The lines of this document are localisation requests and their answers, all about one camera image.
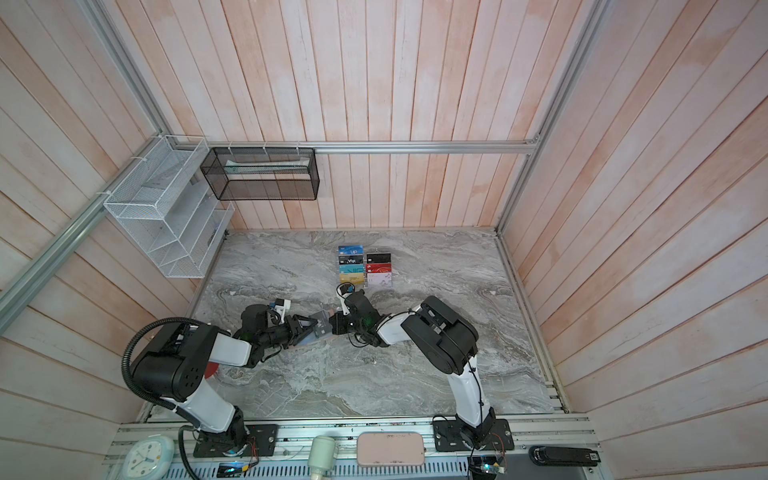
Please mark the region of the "dark grey credit card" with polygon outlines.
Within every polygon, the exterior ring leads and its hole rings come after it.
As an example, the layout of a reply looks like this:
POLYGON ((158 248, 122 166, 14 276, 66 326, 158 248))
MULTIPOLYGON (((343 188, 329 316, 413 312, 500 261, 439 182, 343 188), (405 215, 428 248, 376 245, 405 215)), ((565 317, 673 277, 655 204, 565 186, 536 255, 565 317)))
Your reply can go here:
POLYGON ((332 325, 329 321, 329 314, 327 311, 319 311, 311 315, 311 318, 318 320, 317 326, 313 329, 315 336, 318 339, 325 338, 332 335, 332 325))

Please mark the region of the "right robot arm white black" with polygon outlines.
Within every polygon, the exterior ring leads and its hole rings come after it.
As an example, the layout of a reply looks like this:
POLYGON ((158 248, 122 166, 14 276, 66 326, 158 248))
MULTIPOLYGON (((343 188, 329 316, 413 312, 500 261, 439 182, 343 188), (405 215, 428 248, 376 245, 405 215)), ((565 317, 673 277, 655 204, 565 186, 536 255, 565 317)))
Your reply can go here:
POLYGON ((389 347, 410 341, 438 371, 448 376, 460 434, 478 447, 495 419, 485 400, 477 366, 475 327, 435 296, 396 314, 381 315, 363 290, 349 282, 336 288, 341 310, 330 323, 358 347, 389 347))

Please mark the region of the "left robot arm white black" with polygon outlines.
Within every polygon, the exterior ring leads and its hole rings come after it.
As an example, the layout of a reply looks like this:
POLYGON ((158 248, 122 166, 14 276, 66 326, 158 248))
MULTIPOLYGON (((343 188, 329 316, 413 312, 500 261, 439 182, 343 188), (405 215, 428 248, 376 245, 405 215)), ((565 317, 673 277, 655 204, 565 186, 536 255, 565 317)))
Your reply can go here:
POLYGON ((250 434, 242 410, 224 400, 208 383, 211 363, 253 368, 315 333, 316 318, 289 315, 285 302, 254 304, 241 314, 233 334, 184 317, 152 322, 129 341, 122 359, 124 383, 135 395, 187 420, 225 456, 245 450, 250 434))

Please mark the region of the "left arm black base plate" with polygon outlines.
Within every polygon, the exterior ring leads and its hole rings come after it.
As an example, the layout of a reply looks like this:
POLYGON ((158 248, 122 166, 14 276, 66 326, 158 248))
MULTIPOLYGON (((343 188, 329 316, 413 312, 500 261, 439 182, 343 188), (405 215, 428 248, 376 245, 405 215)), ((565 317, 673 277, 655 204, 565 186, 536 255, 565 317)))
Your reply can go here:
POLYGON ((195 458, 245 456, 270 457, 278 438, 277 424, 244 424, 224 433, 201 432, 193 450, 195 458))

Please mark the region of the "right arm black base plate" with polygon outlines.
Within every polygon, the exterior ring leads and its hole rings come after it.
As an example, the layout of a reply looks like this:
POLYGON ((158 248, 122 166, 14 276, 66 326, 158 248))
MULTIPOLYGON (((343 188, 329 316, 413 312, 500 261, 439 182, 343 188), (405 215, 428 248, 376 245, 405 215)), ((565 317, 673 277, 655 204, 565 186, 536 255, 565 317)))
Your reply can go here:
POLYGON ((460 419, 435 419, 432 428, 438 452, 506 452, 514 449, 511 428, 505 419, 489 416, 479 427, 470 427, 460 419))

